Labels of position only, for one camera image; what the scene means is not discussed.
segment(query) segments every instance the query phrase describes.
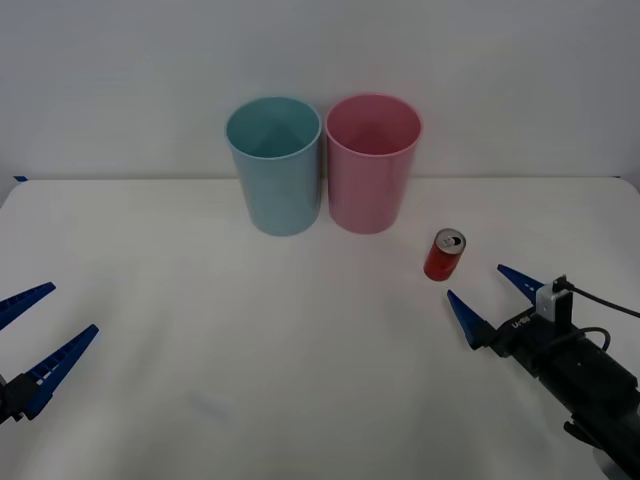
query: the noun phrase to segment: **table surface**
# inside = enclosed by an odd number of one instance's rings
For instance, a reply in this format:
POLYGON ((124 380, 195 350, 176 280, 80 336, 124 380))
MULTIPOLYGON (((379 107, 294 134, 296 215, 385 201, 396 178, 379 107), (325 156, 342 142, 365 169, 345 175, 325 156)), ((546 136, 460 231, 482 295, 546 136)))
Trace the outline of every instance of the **table surface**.
MULTIPOLYGON (((388 231, 326 211, 260 233, 235 180, 29 181, 0 209, 0 297, 57 290, 0 335, 6 378, 100 333, 33 422, 0 428, 3 479, 601 479, 563 407, 472 352, 445 292, 498 325, 527 302, 495 270, 640 309, 640 196, 600 179, 416 179, 388 231), (447 282, 435 233, 468 247, 447 282)), ((575 300, 640 374, 640 322, 575 300)))

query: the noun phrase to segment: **white wall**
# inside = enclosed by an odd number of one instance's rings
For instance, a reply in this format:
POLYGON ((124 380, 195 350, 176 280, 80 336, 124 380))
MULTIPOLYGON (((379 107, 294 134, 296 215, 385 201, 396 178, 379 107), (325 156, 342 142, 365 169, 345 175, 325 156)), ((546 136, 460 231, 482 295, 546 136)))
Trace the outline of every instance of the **white wall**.
POLYGON ((234 106, 383 91, 436 175, 640 171, 637 0, 4 0, 0 167, 228 176, 234 106))

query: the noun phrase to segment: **cup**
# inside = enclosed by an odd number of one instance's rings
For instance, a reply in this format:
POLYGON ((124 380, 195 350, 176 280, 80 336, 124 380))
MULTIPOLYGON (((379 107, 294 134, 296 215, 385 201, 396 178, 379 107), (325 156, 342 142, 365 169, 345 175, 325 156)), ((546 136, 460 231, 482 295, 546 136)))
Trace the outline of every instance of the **cup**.
POLYGON ((329 212, 342 228, 378 233, 395 222, 422 120, 398 98, 349 97, 327 115, 329 212))
POLYGON ((294 235, 318 217, 321 131, 318 112, 287 97, 259 98, 229 118, 226 136, 247 208, 263 232, 294 235))

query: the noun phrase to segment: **black cable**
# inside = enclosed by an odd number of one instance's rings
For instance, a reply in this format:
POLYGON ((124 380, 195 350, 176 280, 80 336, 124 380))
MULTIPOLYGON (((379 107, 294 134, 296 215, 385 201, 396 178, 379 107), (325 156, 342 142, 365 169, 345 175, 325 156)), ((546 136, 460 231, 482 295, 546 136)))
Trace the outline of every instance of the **black cable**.
POLYGON ((559 278, 554 282, 562 288, 566 288, 572 292, 577 293, 578 295, 582 295, 589 300, 592 300, 600 305, 604 305, 605 307, 612 308, 613 310, 617 310, 618 312, 626 313, 627 315, 631 315, 632 317, 640 318, 640 312, 636 312, 635 310, 631 310, 629 308, 621 307, 620 305, 616 305, 615 303, 608 302, 607 300, 603 300, 602 298, 596 297, 595 295, 590 294, 589 292, 585 292, 579 288, 576 288, 573 283, 569 282, 566 278, 559 278))
POLYGON ((543 360, 560 350, 565 344, 572 342, 581 335, 589 332, 598 332, 604 335, 604 343, 602 344, 601 348, 606 352, 609 348, 609 345, 611 345, 611 334, 609 333, 609 331, 602 327, 585 327, 579 328, 571 333, 567 333, 566 335, 562 335, 551 340, 533 357, 532 364, 539 366, 543 360))

